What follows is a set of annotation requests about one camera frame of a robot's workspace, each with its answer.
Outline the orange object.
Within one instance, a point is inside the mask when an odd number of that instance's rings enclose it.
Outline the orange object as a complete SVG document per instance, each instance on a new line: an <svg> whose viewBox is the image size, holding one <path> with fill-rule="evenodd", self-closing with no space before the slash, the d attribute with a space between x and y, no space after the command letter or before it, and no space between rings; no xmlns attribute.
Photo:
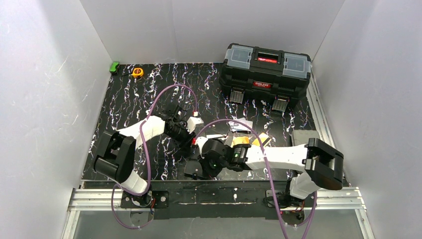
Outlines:
<svg viewBox="0 0 422 239"><path fill-rule="evenodd" d="M230 146L234 147L235 145L238 145L238 144L250 144L250 145L260 146L258 138L262 141L264 147L266 147L272 139L266 133L261 133L257 137L254 134L236 132L233 136L233 140Z"/></svg>

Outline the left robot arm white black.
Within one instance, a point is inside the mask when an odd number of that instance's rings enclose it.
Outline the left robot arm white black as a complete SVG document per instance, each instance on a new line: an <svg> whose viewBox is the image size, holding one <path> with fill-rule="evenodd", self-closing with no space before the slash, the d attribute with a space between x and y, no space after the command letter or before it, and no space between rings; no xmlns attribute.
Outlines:
<svg viewBox="0 0 422 239"><path fill-rule="evenodd" d="M114 181L127 192L141 196L148 192L151 183L150 160L147 159L147 179L134 171L134 157L139 147L148 140L166 135L174 140L178 149L189 153L196 137L196 129L204 124L198 112L183 120L179 106L150 113L140 122L117 131L104 131L94 156L93 170Z"/></svg>

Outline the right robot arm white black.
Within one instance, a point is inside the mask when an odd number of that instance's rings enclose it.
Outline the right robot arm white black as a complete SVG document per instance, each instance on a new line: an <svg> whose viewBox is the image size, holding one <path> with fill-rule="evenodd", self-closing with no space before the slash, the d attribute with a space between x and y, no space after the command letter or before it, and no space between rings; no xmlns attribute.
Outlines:
<svg viewBox="0 0 422 239"><path fill-rule="evenodd" d="M290 147L251 144L231 147L214 138L198 137L195 145L199 148L203 171L210 177L216 177L224 168L237 172L290 169L300 173L287 189L291 197L305 199L320 188L342 189L344 155L318 138Z"/></svg>

